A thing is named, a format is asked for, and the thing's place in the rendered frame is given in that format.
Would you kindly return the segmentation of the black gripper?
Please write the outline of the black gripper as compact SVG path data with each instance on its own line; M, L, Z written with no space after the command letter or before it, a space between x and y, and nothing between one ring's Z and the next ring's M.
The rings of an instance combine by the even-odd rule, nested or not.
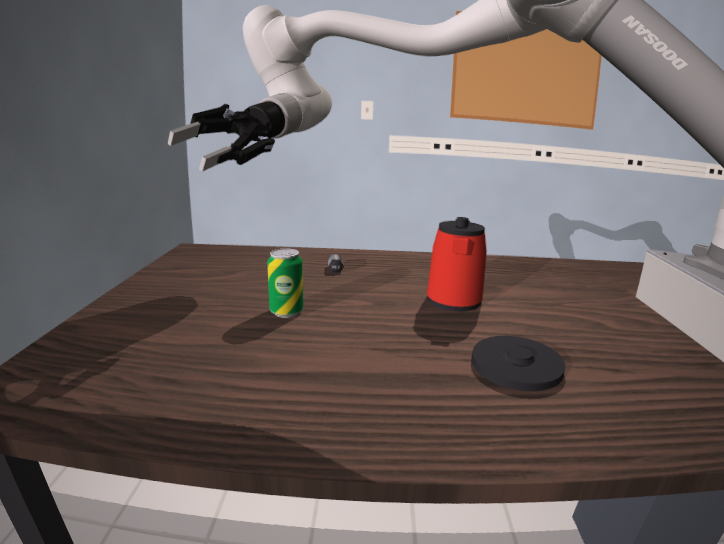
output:
M170 131L168 144L172 146L193 137L198 138L199 134L227 132L240 136L244 132L231 146L203 156L199 167L203 172L227 160L236 160L237 164L242 165L261 153L270 152L275 143L272 137L279 135L284 126L284 113L272 101L258 103L236 112L229 110L229 105L224 104L219 108L194 113L189 125ZM251 141L258 142L244 148Z

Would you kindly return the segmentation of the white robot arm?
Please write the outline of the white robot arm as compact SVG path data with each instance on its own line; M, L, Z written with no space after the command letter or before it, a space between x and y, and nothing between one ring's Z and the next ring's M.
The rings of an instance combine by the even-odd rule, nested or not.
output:
M322 38L444 56L544 29L571 42L584 38L724 168L724 71L644 0L479 0L435 25L339 10L283 16L263 5L246 16L243 36L269 93L259 103L272 101L284 113L284 129L273 137L281 138L316 126L331 111L329 92L304 65Z

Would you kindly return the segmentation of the black round disc with center stud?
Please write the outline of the black round disc with center stud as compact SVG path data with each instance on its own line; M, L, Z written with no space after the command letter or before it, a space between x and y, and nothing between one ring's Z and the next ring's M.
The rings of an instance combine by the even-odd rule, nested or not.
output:
M505 388L530 392L557 386L566 369L563 358L555 350L517 336L493 336L479 341L473 348L471 361L487 380Z

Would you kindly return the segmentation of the green and yellow drink can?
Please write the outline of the green and yellow drink can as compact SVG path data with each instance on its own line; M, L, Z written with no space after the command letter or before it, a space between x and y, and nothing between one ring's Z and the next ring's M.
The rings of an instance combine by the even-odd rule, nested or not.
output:
M277 249L270 253L268 287L270 311L293 317L303 310L303 264L299 251Z

